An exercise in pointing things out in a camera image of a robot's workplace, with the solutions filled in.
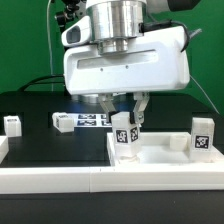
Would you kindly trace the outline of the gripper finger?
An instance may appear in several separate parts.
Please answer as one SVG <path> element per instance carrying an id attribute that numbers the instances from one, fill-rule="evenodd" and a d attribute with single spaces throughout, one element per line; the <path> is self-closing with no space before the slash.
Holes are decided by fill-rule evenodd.
<path id="1" fill-rule="evenodd" d="M 116 111 L 113 105 L 113 95 L 110 93 L 99 94 L 98 95 L 99 103 L 106 114 L 106 119 L 110 120 L 113 112 Z"/>
<path id="2" fill-rule="evenodd" d="M 144 111 L 149 102 L 150 96 L 148 92 L 136 92 L 133 94 L 136 101 L 133 111 L 130 113 L 131 124 L 142 124 L 144 122 Z"/>

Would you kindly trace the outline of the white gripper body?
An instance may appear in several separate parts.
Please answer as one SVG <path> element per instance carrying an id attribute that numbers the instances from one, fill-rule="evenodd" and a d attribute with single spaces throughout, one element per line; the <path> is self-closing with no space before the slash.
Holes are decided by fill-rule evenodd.
<path id="1" fill-rule="evenodd" d="M 72 95 L 183 89 L 190 74 L 180 26 L 151 31 L 128 43 L 122 53 L 100 55 L 95 45 L 64 55 L 64 77 Z"/>

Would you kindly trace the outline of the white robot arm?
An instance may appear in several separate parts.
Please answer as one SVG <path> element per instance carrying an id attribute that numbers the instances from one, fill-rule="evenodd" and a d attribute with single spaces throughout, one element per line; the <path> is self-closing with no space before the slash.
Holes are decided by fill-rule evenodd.
<path id="1" fill-rule="evenodd" d="M 84 17 L 62 33 L 64 79 L 72 95 L 96 94 L 112 118 L 115 93 L 131 93 L 132 123 L 144 121 L 151 91 L 183 89 L 192 38 L 178 21 L 144 21 L 151 13 L 193 9 L 201 0 L 87 0 Z"/>

